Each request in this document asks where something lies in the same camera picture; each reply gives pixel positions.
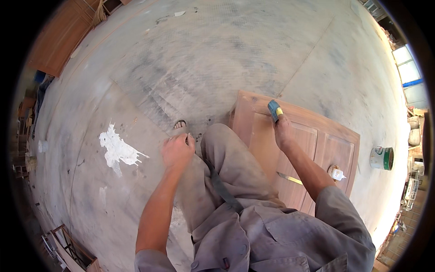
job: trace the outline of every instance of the paint can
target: paint can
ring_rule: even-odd
[[[41,141],[38,142],[38,151],[39,153],[45,153],[48,150],[48,142],[47,141]]]
[[[393,148],[383,148],[378,146],[371,150],[370,166],[372,168],[391,170],[393,167],[394,151]]]

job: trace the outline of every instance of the green paint can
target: green paint can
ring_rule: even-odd
[[[371,150],[370,166],[373,168],[391,170],[393,167],[394,151],[393,148],[383,148],[378,146]]]

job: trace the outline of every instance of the wooden door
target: wooden door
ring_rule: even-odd
[[[229,126],[248,146],[260,163],[269,182],[279,191],[287,207],[314,215],[315,203],[303,185],[277,174],[281,172],[300,179],[285,154],[275,142],[272,119],[267,104],[272,98],[239,91],[230,114]],[[292,121],[293,134],[302,150],[325,171],[338,165],[345,179],[337,186],[350,196],[358,162],[360,135],[312,111],[276,100]]]
[[[38,35],[29,66],[59,77],[77,45],[91,30],[98,0],[67,0]]]

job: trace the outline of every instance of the white paint splatter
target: white paint splatter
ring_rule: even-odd
[[[106,154],[104,154],[107,165],[115,171],[118,177],[121,177],[122,173],[119,160],[122,160],[128,165],[137,165],[136,161],[142,162],[137,159],[139,154],[147,158],[149,157],[126,144],[124,140],[119,137],[119,134],[115,133],[114,126],[115,123],[110,123],[107,132],[100,134],[100,145],[107,149]]]
[[[101,202],[103,203],[103,208],[106,208],[106,190],[107,190],[107,186],[106,187],[100,187],[100,199]]]

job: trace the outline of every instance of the man's right hand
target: man's right hand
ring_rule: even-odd
[[[290,147],[290,142],[293,140],[293,127],[290,120],[287,119],[285,114],[278,115],[277,123],[273,124],[275,129],[275,141],[279,149]]]

